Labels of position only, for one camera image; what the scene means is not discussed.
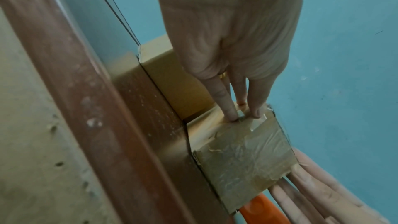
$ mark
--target hand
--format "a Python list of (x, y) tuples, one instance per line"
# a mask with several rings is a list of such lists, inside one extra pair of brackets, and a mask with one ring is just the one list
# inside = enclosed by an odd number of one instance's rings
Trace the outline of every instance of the hand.
[[(207, 88), (225, 116), (238, 118), (228, 92), (261, 115), (286, 67), (303, 0), (159, 0), (165, 27), (184, 69)], [(227, 72), (228, 79), (219, 74)]]
[(378, 212), (325, 172), (308, 156), (295, 149), (300, 163), (287, 177), (269, 189), (293, 224), (389, 224)]

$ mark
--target orange handle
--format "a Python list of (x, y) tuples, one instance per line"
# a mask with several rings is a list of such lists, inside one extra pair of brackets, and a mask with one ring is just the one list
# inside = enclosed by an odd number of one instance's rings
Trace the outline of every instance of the orange handle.
[(247, 224), (290, 224), (286, 216), (262, 193), (239, 211)]

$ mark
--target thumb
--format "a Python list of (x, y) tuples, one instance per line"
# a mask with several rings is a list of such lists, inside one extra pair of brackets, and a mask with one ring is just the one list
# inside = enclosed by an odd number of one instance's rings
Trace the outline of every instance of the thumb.
[(276, 78), (276, 76), (270, 76), (258, 80), (249, 79), (248, 106), (253, 117), (261, 116), (261, 107), (267, 101)]

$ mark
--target orange tool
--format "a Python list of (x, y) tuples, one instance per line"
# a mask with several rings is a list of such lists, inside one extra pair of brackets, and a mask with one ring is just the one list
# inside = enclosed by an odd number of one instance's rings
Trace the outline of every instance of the orange tool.
[(262, 193), (239, 211), (247, 224), (290, 224), (287, 217)]

